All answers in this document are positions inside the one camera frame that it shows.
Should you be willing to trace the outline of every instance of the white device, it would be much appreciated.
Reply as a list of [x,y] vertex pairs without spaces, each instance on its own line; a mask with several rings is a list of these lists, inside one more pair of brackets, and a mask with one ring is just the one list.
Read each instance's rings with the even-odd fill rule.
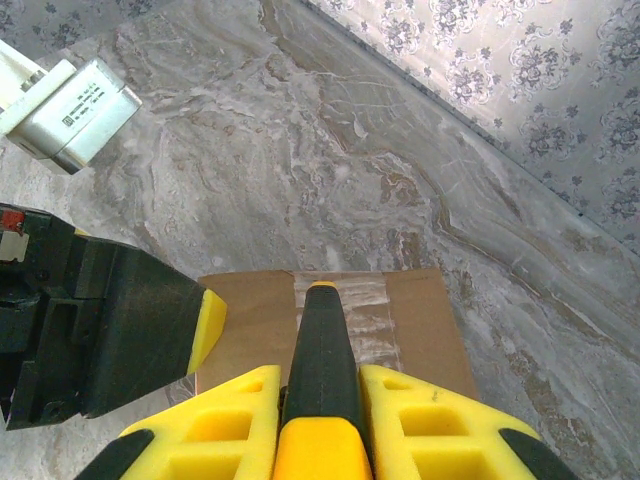
[[53,172],[86,166],[141,104],[99,58],[47,72],[0,40],[0,135]]

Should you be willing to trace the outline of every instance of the cardboard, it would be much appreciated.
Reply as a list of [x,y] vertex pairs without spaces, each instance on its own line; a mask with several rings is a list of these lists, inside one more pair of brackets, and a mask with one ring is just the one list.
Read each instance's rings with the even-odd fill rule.
[[478,398],[444,281],[435,268],[265,271],[201,278],[229,308],[222,337],[196,373],[196,392],[269,364],[282,367],[286,384],[305,292],[316,280],[336,283],[358,363],[384,365]]

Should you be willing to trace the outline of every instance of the floor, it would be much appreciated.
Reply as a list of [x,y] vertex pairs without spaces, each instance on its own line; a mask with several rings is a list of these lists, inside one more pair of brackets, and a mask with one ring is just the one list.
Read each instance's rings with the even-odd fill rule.
[[[194,278],[438,266],[483,400],[582,478],[637,478],[636,255],[296,2],[177,0],[46,63],[95,55],[141,111],[71,178],[0,143],[0,201]],[[0,463],[71,478],[175,396],[2,432]]]

